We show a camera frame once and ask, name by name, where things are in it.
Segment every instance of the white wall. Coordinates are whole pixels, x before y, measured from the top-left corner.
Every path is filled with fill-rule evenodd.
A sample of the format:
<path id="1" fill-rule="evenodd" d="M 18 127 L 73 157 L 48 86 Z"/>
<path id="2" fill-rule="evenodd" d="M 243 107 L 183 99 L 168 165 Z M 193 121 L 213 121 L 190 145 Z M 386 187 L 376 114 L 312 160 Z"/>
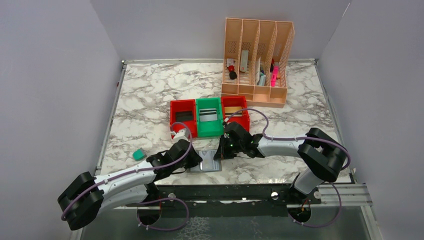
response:
<path id="1" fill-rule="evenodd" d="M 293 21 L 292 59 L 318 58 L 350 0 L 91 0 L 119 56 L 223 58 L 225 18 Z"/>
<path id="2" fill-rule="evenodd" d="M 386 240 L 424 234 L 424 1 L 354 0 L 319 62 Z"/>
<path id="3" fill-rule="evenodd" d="M 67 239 L 58 196 L 97 163 L 121 62 L 88 0 L 0 1 L 0 239 Z"/>

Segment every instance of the marble surface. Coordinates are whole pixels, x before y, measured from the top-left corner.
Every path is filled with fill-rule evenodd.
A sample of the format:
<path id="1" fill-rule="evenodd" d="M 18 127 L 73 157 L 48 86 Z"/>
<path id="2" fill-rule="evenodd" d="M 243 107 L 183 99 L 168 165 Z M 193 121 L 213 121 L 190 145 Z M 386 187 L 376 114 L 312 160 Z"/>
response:
<path id="1" fill-rule="evenodd" d="M 312 62 L 289 62 L 286 68 L 288 94 L 284 108 L 254 107 L 269 120 L 270 135 L 304 134 L 318 127 L 337 139 L 328 106 Z M 143 148 L 148 155 L 169 149 L 170 101 L 219 97 L 222 63 L 129 64 L 123 79 L 101 174 L 136 165 L 132 154 Z M 250 113 L 250 133 L 265 126 L 262 116 Z M 218 148 L 219 139 L 193 142 L 197 150 Z M 291 183 L 306 169 L 301 158 L 272 156 L 222 161 L 222 171 L 171 175 L 157 184 L 263 184 Z M 349 182 L 347 169 L 337 182 Z"/>

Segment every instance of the red object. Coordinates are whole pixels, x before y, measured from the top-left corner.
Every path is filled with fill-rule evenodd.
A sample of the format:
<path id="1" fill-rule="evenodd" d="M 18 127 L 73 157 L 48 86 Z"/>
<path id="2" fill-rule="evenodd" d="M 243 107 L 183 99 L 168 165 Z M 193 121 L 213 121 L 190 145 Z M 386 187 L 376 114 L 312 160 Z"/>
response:
<path id="1" fill-rule="evenodd" d="M 222 106 L 222 116 L 223 119 L 225 116 L 225 107 L 241 107 L 245 109 L 248 107 L 245 96 L 222 96 L 221 97 L 221 106 Z M 242 111 L 242 116 L 233 116 L 228 123 L 237 122 L 243 126 L 246 131 L 249 132 L 251 119 L 249 117 L 248 111 Z"/>
<path id="2" fill-rule="evenodd" d="M 170 103 L 170 118 L 169 118 L 169 127 L 173 123 L 175 123 L 176 120 L 176 113 L 178 112 L 188 112 L 191 111 L 193 114 L 193 120 L 190 121 L 183 121 L 184 124 L 187 125 L 187 127 L 191 131 L 191 135 L 193 138 L 197 138 L 198 136 L 198 127 L 196 122 L 196 101 L 194 99 L 188 99 L 188 100 L 174 100 Z M 178 132 L 179 130 L 183 129 L 184 126 L 181 124 L 176 124 L 172 131 Z"/>
<path id="3" fill-rule="evenodd" d="M 234 72 L 234 66 L 233 65 L 228 66 L 228 71 Z"/>

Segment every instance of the cable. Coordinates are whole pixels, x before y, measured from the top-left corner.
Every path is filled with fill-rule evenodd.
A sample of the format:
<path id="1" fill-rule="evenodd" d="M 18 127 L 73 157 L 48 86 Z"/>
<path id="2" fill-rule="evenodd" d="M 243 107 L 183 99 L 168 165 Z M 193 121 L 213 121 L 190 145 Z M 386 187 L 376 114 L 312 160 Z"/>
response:
<path id="1" fill-rule="evenodd" d="M 187 222 L 189 221 L 190 213 L 189 213 L 189 206 L 187 206 L 187 204 L 183 200 L 181 200 L 179 198 L 175 198 L 175 197 L 167 197 L 167 198 L 161 198 L 161 199 L 157 199 L 157 200 L 153 200 L 153 201 L 139 202 L 138 204 L 154 204 L 154 203 L 157 203 L 157 202 L 167 201 L 167 200 L 168 201 L 175 200 L 175 201 L 182 203 L 182 205 L 184 205 L 186 215 L 185 215 L 184 222 L 181 225 L 173 227 L 173 228 L 160 228 L 160 227 L 155 227 L 155 226 L 150 226 L 150 225 L 144 225 L 142 223 L 142 221 L 140 221 L 140 216 L 137 213 L 138 226 L 139 227 L 140 226 L 146 227 L 146 230 L 153 229 L 153 230 L 166 231 L 166 232 L 175 231 L 175 230 L 178 230 L 178 229 L 184 227 L 187 224 Z"/>
<path id="2" fill-rule="evenodd" d="M 193 145 L 193 138 L 192 138 L 192 132 L 190 131 L 189 127 L 188 127 L 187 125 L 185 125 L 184 123 L 182 123 L 182 122 L 179 122 L 179 121 L 174 122 L 174 123 L 171 125 L 170 129 L 172 130 L 172 129 L 174 128 L 174 126 L 175 126 L 175 125 L 177 125 L 177 124 L 181 124 L 183 127 L 185 127 L 185 128 L 187 129 L 187 131 L 188 131 L 188 135 L 189 135 L 189 137 L 190 137 L 190 144 L 188 145 L 187 151 L 185 151 L 185 153 L 184 153 L 184 154 L 183 154 L 180 158 L 178 158 L 177 160 L 172 161 L 172 162 L 170 162 L 170 163 L 168 163 L 168 164 L 162 165 L 162 166 L 146 167 L 146 168 L 141 168 L 141 169 L 138 169 L 138 170 L 126 171 L 126 172 L 123 172 L 123 173 L 118 174 L 118 175 L 116 175 L 116 176 L 112 176 L 112 177 L 110 177 L 110 178 L 106 179 L 106 181 L 105 181 L 105 180 L 102 180 L 102 181 L 99 181 L 99 182 L 97 182 L 97 183 L 95 183 L 95 184 L 91 185 L 91 186 L 90 186 L 90 187 L 88 187 L 86 190 L 84 190 L 83 192 L 81 192 L 78 196 L 76 196 L 76 197 L 75 197 L 75 199 L 74 199 L 74 200 L 72 200 L 72 201 L 69 203 L 69 205 L 65 208 L 65 210 L 63 210 L 63 213 L 62 213 L 62 215 L 60 216 L 60 219 L 62 219 L 62 221 L 66 221 L 66 215 L 68 214 L 68 212 L 69 212 L 69 210 L 72 208 L 72 206 L 73 206 L 73 205 L 74 205 L 74 204 L 75 204 L 78 200 L 80 200 L 80 199 L 81 199 L 81 198 L 82 198 L 85 194 L 89 193 L 91 190 L 93 190 L 94 188 L 97 188 L 98 186 L 100 186 L 100 185 L 102 185 L 102 184 L 105 184 L 105 183 L 107 183 L 107 182 L 113 181 L 113 180 L 115 180 L 115 179 L 118 179 L 118 178 L 120 178 L 120 177 L 123 177 L 123 176 L 129 175 L 129 174 L 133 174 L 133 173 L 137 173 L 137 172 L 141 172 L 141 171 L 150 171 L 150 170 L 156 170 L 156 169 L 166 168 L 166 167 L 169 167 L 169 166 L 171 166 L 171 165 L 174 165 L 174 164 L 178 163 L 179 161 L 183 160 L 183 159 L 184 159 L 184 158 L 185 158 L 185 157 L 189 154 L 190 149 L 192 148 L 192 145 Z"/>
<path id="3" fill-rule="evenodd" d="M 259 113 L 260 115 L 262 115 L 265 118 L 266 125 L 263 128 L 263 130 L 262 130 L 262 135 L 266 139 L 269 139 L 269 140 L 279 140 L 279 141 L 313 140 L 313 141 L 318 141 L 318 142 L 322 142 L 322 143 L 325 143 L 325 144 L 330 144 L 330 145 L 333 145 L 334 147 L 337 147 L 337 148 L 341 149 L 344 152 L 344 154 L 346 154 L 346 156 L 347 156 L 347 163 L 346 163 L 346 165 L 344 165 L 341 168 L 341 170 L 346 169 L 351 164 L 351 155 L 349 154 L 348 150 L 346 150 L 346 148 L 344 148 L 342 145 L 340 145 L 338 143 L 335 143 L 335 142 L 332 142 L 332 141 L 329 141 L 329 140 L 325 140 L 325 139 L 316 138 L 316 137 L 310 137 L 310 136 L 300 136 L 300 137 L 297 137 L 297 138 L 294 138 L 294 137 L 270 137 L 270 136 L 267 136 L 265 134 L 265 131 L 267 130 L 268 125 L 270 124 L 270 121 L 268 120 L 268 117 L 263 112 L 261 112 L 259 110 L 256 110 L 254 108 L 249 108 L 248 107 L 248 108 L 243 108 L 243 109 L 237 110 L 233 114 L 231 114 L 229 117 L 227 117 L 225 119 L 225 122 L 228 122 L 228 120 L 230 120 L 235 114 L 237 114 L 237 113 L 239 113 L 241 111 L 254 111 L 254 112 Z"/>
<path id="4" fill-rule="evenodd" d="M 338 212 L 335 215 L 335 217 L 331 221 L 329 221 L 327 223 L 319 224 L 319 225 L 314 225 L 314 224 L 308 224 L 308 223 L 304 223 L 304 222 L 299 222 L 296 219 L 294 219 L 292 217 L 292 215 L 289 214 L 290 218 L 293 219 L 293 222 L 294 223 L 297 223 L 299 225 L 302 225 L 303 227 L 317 229 L 317 228 L 327 227 L 327 226 L 333 224 L 340 217 L 340 214 L 342 213 L 342 198 L 340 197 L 339 190 L 337 190 L 336 186 L 333 183 L 331 183 L 331 182 L 330 182 L 330 184 L 334 188 L 335 192 L 337 193 L 337 197 L 338 197 Z"/>

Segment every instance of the green bin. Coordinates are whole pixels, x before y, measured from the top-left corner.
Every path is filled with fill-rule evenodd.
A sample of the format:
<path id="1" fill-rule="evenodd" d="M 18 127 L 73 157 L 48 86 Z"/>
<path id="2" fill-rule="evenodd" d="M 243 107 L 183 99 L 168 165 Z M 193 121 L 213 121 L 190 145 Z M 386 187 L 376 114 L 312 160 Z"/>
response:
<path id="1" fill-rule="evenodd" d="M 202 109 L 216 109 L 217 120 L 201 121 L 200 111 Z M 197 135 L 199 138 L 219 137 L 224 134 L 223 110 L 221 107 L 221 98 L 198 98 L 196 99 L 196 121 Z"/>

